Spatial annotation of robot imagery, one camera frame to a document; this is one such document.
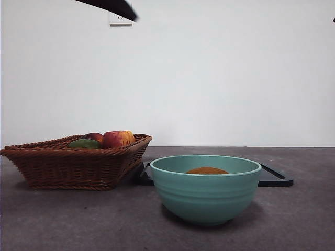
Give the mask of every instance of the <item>black tray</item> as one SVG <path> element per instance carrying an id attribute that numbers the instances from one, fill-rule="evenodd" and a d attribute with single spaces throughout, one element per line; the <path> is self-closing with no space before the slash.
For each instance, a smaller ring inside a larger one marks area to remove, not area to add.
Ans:
<path id="1" fill-rule="evenodd" d="M 293 178 L 287 174 L 261 164 L 262 171 L 259 187 L 290 187 L 293 185 Z M 135 182 L 143 186 L 153 186 L 151 178 L 150 162 L 143 163 L 135 174 Z"/>

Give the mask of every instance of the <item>mango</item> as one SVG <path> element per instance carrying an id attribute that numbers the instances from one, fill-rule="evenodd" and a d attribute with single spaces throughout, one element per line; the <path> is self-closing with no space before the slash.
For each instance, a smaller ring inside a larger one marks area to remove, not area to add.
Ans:
<path id="1" fill-rule="evenodd" d="M 78 139 L 72 141 L 68 144 L 70 148 L 88 148 L 88 149 L 100 149 L 101 145 L 96 140 L 88 140 L 88 139 Z"/>

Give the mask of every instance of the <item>basket rim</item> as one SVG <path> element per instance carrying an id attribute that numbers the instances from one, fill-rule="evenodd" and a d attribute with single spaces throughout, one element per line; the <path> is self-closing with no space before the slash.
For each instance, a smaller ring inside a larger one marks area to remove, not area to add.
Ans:
<path id="1" fill-rule="evenodd" d="M 125 146 L 120 146 L 120 147 L 112 147 L 112 148 L 101 148 L 101 149 L 84 149 L 84 148 L 70 148 L 70 147 L 64 147 L 64 148 L 52 148 L 52 147 L 26 147 L 29 145 L 36 145 L 36 144 L 50 144 L 53 142 L 61 142 L 61 141 L 66 141 L 71 138 L 76 138 L 83 136 L 84 134 L 77 134 L 77 135 L 72 135 L 72 136 L 67 136 L 55 140 L 48 140 L 48 141 L 41 141 L 41 142 L 35 142 L 35 143 L 27 143 L 27 144 L 22 144 L 22 145 L 11 145 L 11 146 L 5 146 L 3 149 L 0 150 L 1 155 L 3 154 L 4 151 L 6 150 L 12 150 L 12 151 L 67 151 L 67 152 L 119 152 L 122 150 L 127 150 L 129 148 L 132 148 L 133 146 L 136 146 L 140 144 L 143 141 L 152 140 L 152 136 L 146 135 L 146 134 L 134 134 L 134 136 L 141 137 L 139 140 L 136 140 L 135 142 L 125 145 Z"/>

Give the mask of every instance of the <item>bowl rim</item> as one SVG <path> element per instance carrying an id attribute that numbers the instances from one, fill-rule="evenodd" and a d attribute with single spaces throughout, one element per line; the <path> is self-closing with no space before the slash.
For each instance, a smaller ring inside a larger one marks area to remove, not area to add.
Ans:
<path id="1" fill-rule="evenodd" d="M 166 158 L 176 158 L 176 157 L 187 157 L 187 156 L 210 156 L 210 157 L 224 157 L 224 158 L 234 158 L 234 159 L 239 159 L 242 161 L 247 161 L 247 162 L 252 162 L 254 164 L 256 164 L 258 167 L 255 170 L 252 171 L 248 171 L 248 172 L 243 172 L 243 173 L 236 173 L 236 174 L 187 174 L 187 173 L 178 173 L 178 172 L 172 172 L 172 171 L 167 171 L 167 170 L 163 170 L 160 168 L 157 168 L 154 166 L 155 162 L 160 161 L 162 159 L 166 159 Z M 185 175 L 185 176 L 196 176 L 196 177 L 201 177 L 201 176 L 205 176 L 205 177 L 231 177 L 231 176 L 240 176 L 240 175 L 247 175 L 247 174 L 253 174 L 253 173 L 257 173 L 260 172 L 262 169 L 262 166 L 260 163 L 256 162 L 256 161 L 252 161 L 250 159 L 247 158 L 240 158 L 240 157 L 234 157 L 234 156 L 225 156 L 225 155 L 211 155 L 211 154 L 185 154 L 185 155 L 173 155 L 173 156 L 167 156 L 167 157 L 162 157 L 162 158 L 157 158 L 153 161 L 151 161 L 150 163 L 150 167 L 164 172 L 164 173 L 169 173 L 169 174 L 177 174 L 177 175 Z"/>

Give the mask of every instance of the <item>black object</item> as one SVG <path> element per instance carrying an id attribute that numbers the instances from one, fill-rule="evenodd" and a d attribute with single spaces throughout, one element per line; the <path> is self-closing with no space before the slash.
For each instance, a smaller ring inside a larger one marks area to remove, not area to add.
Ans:
<path id="1" fill-rule="evenodd" d="M 135 21 L 138 17 L 125 0 L 77 0 Z"/>
<path id="2" fill-rule="evenodd" d="M 290 187 L 293 185 L 293 178 L 288 175 L 261 164 L 262 171 L 259 187 Z M 153 186 L 150 162 L 142 164 L 135 174 L 135 182 L 143 186 Z"/>

